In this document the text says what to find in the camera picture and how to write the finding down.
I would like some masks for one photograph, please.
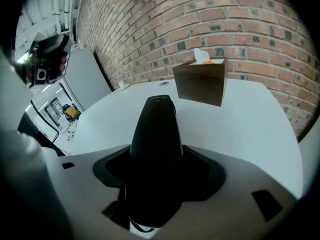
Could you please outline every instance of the black object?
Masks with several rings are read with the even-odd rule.
[[[32,136],[42,147],[53,149],[58,157],[66,156],[55,144],[48,140],[48,138],[38,130],[26,112],[22,116],[21,122],[18,126],[18,131]]]
[[[125,189],[125,201],[113,202],[103,214],[116,222],[114,213],[125,210],[141,232],[139,225],[161,228],[182,202],[207,200],[226,179],[219,163],[182,146],[168,95],[147,99],[131,146],[98,160],[93,173],[104,185]]]
[[[72,163],[72,162],[66,162],[66,163],[63,163],[62,164],[62,167],[63,167],[63,169],[69,169],[69,168],[71,168],[71,167],[74,167],[75,166],[75,164],[74,163]]]
[[[29,49],[30,59],[26,63],[32,70],[30,88],[35,85],[53,84],[64,77],[60,75],[61,58],[71,51],[72,41],[66,34],[33,41]]]
[[[252,193],[252,196],[259,206],[266,222],[282,211],[282,207],[267,190],[259,190]]]

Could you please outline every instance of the tissue box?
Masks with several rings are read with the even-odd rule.
[[[180,99],[221,107],[228,80],[228,60],[210,59],[215,64],[197,64],[194,59],[173,68]]]

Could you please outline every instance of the black base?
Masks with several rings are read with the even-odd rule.
[[[148,177],[146,170],[143,177],[137,175],[139,162],[130,156],[130,145],[98,160],[93,166],[94,175],[107,187],[120,189],[118,200],[103,214],[126,229],[129,217],[138,225],[161,228],[182,202],[212,197],[226,180],[225,169],[185,145],[182,148],[179,168],[174,173],[162,172],[159,177],[151,171]]]

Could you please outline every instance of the white wall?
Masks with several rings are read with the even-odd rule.
[[[64,104],[68,104],[71,105],[73,102],[68,98],[68,96],[65,94],[65,92],[63,90],[59,91],[56,94],[56,98],[58,99],[58,101],[61,103],[61,105],[63,106]]]
[[[303,195],[307,194],[320,162],[320,117],[299,143],[302,158]]]

